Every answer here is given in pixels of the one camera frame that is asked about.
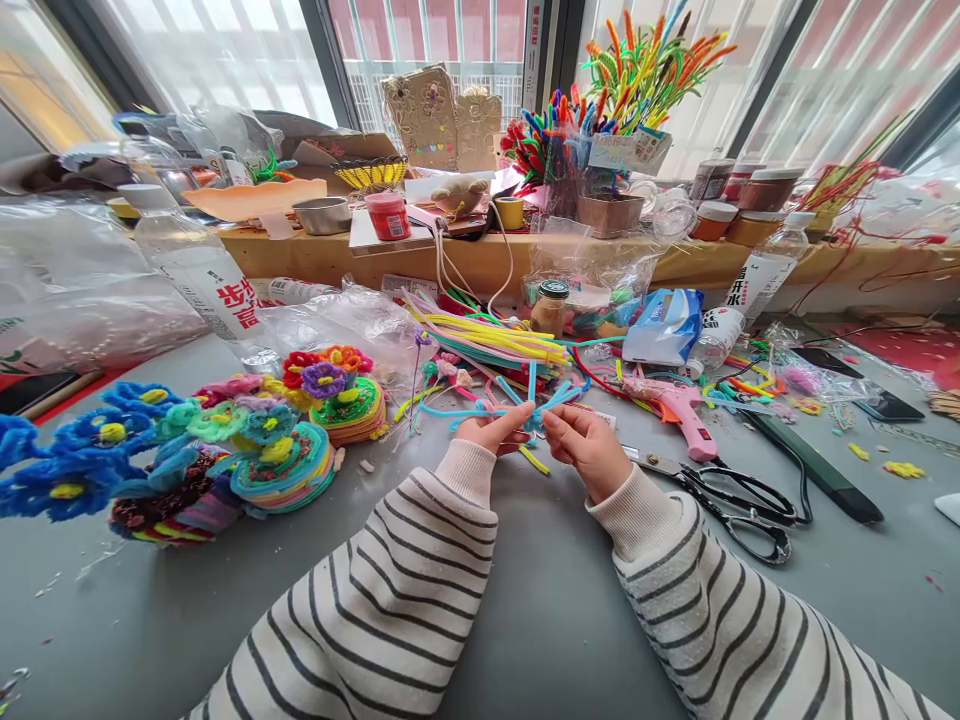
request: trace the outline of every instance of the stuffed toy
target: stuffed toy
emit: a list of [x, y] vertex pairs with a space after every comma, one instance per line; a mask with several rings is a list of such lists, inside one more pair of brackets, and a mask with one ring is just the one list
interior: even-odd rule
[[489, 186], [486, 180], [478, 180], [473, 175], [454, 175], [440, 183], [440, 187], [430, 193], [430, 199], [444, 212], [453, 213], [456, 220], [477, 209]]

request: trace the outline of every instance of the pink glue gun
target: pink glue gun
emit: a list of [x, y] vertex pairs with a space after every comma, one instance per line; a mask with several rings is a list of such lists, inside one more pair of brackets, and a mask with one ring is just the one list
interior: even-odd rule
[[623, 391], [632, 398], [656, 404], [661, 422], [680, 425], [691, 460], [706, 462], [717, 456], [717, 442], [697, 415], [703, 398], [696, 388], [678, 387], [660, 380], [624, 378]]

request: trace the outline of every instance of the sleeve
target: sleeve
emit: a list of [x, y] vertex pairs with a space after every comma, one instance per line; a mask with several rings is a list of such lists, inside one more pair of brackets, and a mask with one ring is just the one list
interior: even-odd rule
[[810, 605], [734, 556], [697, 502], [639, 469], [587, 510], [654, 652], [699, 718], [948, 718]]
[[454, 440], [251, 630], [190, 717], [427, 718], [487, 584], [496, 456]]

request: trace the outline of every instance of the hand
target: hand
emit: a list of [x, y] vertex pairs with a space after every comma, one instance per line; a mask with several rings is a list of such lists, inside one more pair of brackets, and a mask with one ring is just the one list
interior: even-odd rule
[[520, 445], [530, 442], [530, 433], [519, 432], [533, 415], [533, 403], [510, 408], [498, 418], [467, 418], [457, 430], [457, 440], [469, 440], [489, 450], [497, 457], [516, 452]]
[[633, 463], [610, 426], [593, 413], [559, 405], [543, 413], [550, 454], [573, 465], [597, 505], [613, 495], [633, 472]]

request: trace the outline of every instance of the black scissors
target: black scissors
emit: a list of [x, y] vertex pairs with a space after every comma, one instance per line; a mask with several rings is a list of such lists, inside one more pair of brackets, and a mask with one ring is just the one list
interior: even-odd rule
[[[790, 538], [781, 527], [797, 522], [797, 509], [786, 497], [766, 483], [752, 475], [731, 470], [728, 467], [705, 467], [696, 470], [684, 463], [661, 457], [653, 453], [642, 453], [636, 448], [623, 446], [624, 452], [633, 462], [646, 470], [672, 478], [686, 492], [690, 493], [707, 511], [716, 517], [736, 542], [757, 560], [770, 565], [782, 565], [790, 559], [792, 547]], [[722, 488], [711, 485], [704, 479], [706, 474], [721, 475], [732, 480], [753, 495], [756, 500], [741, 497]], [[716, 498], [728, 505], [747, 511], [748, 515], [730, 515], [724, 512], [712, 499]], [[754, 531], [763, 533], [773, 541], [773, 550], [768, 554], [758, 552], [737, 534], [738, 525], [747, 525]]]

